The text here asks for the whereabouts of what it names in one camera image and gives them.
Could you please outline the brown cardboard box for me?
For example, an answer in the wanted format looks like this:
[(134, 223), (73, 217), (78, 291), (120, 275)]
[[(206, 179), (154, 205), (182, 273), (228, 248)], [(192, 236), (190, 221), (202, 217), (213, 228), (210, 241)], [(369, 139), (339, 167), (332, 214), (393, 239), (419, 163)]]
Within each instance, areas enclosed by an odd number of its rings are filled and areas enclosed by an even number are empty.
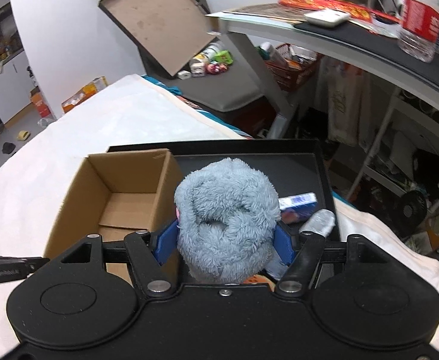
[(92, 154), (84, 158), (46, 244), (53, 259), (88, 234), (121, 241), (156, 232), (176, 219), (174, 194), (184, 176), (166, 149)]

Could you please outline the grey plush toy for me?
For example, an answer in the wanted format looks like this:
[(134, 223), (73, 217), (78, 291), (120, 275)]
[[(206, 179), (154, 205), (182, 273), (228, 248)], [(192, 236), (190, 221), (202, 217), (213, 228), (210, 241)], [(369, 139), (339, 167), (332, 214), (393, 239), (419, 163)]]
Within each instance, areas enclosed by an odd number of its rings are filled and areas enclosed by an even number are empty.
[(268, 177), (241, 159), (191, 172), (174, 202), (177, 249), (196, 281), (241, 284), (272, 259), (279, 197)]

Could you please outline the silver foil wrapped item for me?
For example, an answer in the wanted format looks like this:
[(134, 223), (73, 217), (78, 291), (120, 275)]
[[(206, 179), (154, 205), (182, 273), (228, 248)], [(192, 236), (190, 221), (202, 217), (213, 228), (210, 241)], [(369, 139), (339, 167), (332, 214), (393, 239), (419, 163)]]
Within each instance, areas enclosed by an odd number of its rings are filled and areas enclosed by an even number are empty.
[(316, 211), (299, 229), (300, 233), (315, 233), (327, 238), (336, 224), (336, 215), (326, 209)]

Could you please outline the blue white small box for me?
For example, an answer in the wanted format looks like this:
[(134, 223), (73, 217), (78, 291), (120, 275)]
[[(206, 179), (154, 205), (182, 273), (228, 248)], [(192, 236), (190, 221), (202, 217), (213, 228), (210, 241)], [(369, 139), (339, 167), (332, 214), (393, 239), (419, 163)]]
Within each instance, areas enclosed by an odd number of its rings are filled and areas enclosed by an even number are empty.
[(289, 197), (280, 197), (281, 220), (285, 224), (295, 224), (308, 220), (315, 212), (317, 198), (314, 193), (302, 193)]

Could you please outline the black shallow tray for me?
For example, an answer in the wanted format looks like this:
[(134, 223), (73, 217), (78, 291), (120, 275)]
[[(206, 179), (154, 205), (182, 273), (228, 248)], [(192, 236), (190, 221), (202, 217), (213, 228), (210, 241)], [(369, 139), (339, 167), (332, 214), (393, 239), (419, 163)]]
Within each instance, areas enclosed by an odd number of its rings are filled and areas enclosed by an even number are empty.
[[(317, 198), (316, 211), (326, 209), (336, 215), (327, 172), (317, 141), (309, 140), (226, 140), (226, 141), (176, 141), (148, 144), (114, 145), (108, 151), (126, 152), (136, 150), (167, 149), (178, 161), (185, 174), (196, 171), (223, 158), (240, 158), (252, 168), (263, 172), (272, 182), (280, 197), (314, 193)], [(291, 235), (298, 234), (306, 221), (292, 224), (280, 223)], [(336, 224), (326, 238), (320, 266), (310, 283), (314, 287), (321, 277), (322, 265), (333, 270), (342, 269), (341, 254), (337, 246), (331, 257), (327, 244), (340, 241)]]

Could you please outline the orange cardboard box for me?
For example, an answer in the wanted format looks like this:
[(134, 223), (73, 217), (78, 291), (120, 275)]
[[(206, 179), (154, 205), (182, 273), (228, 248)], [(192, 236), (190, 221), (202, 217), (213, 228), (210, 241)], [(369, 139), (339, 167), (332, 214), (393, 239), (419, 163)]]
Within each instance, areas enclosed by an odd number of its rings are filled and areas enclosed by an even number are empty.
[(74, 107), (78, 106), (80, 103), (86, 101), (87, 99), (94, 96), (98, 92), (102, 91), (108, 86), (105, 76), (100, 76), (87, 85), (83, 86), (78, 92), (69, 97), (67, 100), (62, 102), (63, 113), (66, 114), (71, 111)]

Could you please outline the red basket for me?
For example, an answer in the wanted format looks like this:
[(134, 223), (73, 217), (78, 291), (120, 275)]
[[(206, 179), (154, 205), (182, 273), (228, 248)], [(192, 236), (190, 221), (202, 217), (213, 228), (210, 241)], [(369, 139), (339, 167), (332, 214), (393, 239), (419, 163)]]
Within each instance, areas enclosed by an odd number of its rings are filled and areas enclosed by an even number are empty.
[(299, 55), (292, 56), (292, 47), (289, 43), (283, 43), (276, 47), (276, 51), (285, 58), (286, 66), (282, 66), (272, 60), (265, 60), (265, 64), (278, 83), (278, 86), (283, 91), (289, 93), (297, 90), (316, 72), (323, 57), (323, 55), (315, 52), (311, 58), (304, 58)]

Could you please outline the small toys pile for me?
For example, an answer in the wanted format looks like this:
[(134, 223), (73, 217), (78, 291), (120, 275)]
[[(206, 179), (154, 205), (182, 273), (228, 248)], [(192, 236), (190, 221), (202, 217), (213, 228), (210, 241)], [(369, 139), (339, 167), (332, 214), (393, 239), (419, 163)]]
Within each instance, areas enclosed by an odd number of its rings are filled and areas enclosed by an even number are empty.
[(192, 77), (218, 75), (226, 72), (233, 64), (233, 57), (221, 41), (213, 41), (204, 50), (193, 56), (187, 67), (179, 71), (176, 77), (187, 80)]

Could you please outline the curved grey desk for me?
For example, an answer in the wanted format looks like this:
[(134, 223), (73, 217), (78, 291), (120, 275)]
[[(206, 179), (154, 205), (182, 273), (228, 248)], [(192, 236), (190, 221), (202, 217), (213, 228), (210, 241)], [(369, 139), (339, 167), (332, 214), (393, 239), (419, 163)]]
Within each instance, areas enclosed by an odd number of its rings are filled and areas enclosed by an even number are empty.
[(439, 56), (430, 63), (424, 63), (402, 51), (396, 41), (370, 33), (355, 24), (326, 29), (308, 23), (292, 25), (223, 11), (207, 17), (215, 32), (242, 33), (314, 50), (362, 68), (439, 110)]

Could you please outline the white remote device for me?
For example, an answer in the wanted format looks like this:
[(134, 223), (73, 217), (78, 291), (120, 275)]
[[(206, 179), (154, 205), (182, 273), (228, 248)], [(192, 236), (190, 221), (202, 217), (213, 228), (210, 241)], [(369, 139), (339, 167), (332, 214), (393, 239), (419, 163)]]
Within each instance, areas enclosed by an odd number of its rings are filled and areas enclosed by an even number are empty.
[(304, 18), (309, 24), (331, 29), (347, 22), (351, 18), (351, 14), (340, 10), (326, 8), (306, 13)]

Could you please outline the brown tilted tray lid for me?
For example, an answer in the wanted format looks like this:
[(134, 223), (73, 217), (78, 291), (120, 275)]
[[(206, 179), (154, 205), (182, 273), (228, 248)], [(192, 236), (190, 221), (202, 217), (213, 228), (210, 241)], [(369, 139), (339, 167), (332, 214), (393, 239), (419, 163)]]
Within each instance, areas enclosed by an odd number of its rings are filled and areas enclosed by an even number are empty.
[(199, 0), (100, 0), (99, 7), (168, 78), (215, 39)]

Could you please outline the red printed packet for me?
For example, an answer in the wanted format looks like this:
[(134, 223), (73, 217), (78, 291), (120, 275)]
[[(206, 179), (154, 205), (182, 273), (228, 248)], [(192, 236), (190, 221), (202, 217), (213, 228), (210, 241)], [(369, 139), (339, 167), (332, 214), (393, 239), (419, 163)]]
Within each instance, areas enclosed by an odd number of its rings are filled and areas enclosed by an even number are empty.
[(353, 19), (362, 20), (371, 23), (373, 18), (382, 18), (391, 20), (395, 24), (400, 23), (400, 19), (387, 15), (378, 10), (372, 10), (352, 2), (343, 2), (339, 0), (278, 0), (280, 5), (299, 8), (309, 11), (320, 11), (323, 9), (331, 9), (335, 11), (343, 11), (349, 13)]

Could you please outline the clear plastic water bottle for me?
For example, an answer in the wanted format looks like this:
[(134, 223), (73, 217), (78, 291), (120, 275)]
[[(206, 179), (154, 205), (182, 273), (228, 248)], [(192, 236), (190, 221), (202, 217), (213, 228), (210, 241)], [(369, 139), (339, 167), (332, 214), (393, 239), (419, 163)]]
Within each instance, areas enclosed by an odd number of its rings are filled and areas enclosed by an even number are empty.
[(399, 47), (408, 55), (430, 63), (439, 36), (439, 0), (403, 0)]

